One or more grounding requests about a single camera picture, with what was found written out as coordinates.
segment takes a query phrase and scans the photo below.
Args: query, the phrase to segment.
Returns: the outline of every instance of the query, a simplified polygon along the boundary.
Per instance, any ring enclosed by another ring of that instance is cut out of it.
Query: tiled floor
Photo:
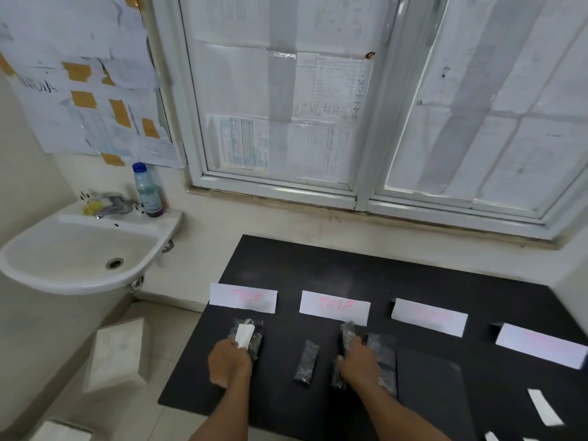
[[[158,405],[169,375],[178,361],[199,313],[149,302],[134,303],[122,320],[145,317],[151,326],[151,374],[143,387],[82,393],[83,365],[43,420],[57,419],[93,429],[92,441],[187,441],[206,419]],[[291,438],[250,429],[251,441],[286,441]]]

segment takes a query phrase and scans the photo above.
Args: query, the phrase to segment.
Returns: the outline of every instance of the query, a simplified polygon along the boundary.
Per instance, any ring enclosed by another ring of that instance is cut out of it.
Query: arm
[[[364,403],[380,441],[450,441],[378,385],[380,367],[361,338],[353,338],[346,358],[339,359],[339,371]]]
[[[251,359],[235,342],[218,342],[208,356],[210,381],[226,389],[215,411],[189,441],[247,441]]]

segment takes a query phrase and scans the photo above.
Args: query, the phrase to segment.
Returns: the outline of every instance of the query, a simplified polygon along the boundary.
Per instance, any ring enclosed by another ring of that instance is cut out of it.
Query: faucet
[[[135,208],[135,202],[125,198],[122,193],[107,192],[99,196],[97,199],[107,199],[112,204],[105,207],[100,212],[95,213],[94,216],[98,219],[104,218],[106,215],[128,214]]]

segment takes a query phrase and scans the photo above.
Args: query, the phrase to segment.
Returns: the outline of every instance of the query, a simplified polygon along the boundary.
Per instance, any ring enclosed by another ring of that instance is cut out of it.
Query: white box
[[[37,429],[30,441],[90,441],[90,430],[59,421],[45,421]]]
[[[84,393],[123,383],[147,384],[150,345],[151,332],[144,318],[100,328],[84,378]]]

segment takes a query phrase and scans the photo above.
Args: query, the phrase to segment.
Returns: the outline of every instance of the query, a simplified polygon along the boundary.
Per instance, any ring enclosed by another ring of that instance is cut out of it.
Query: plastic bottle
[[[153,218],[164,214],[164,207],[159,198],[157,185],[153,182],[151,175],[147,171],[147,166],[143,162],[133,164],[135,172],[135,185],[143,202],[145,213]]]

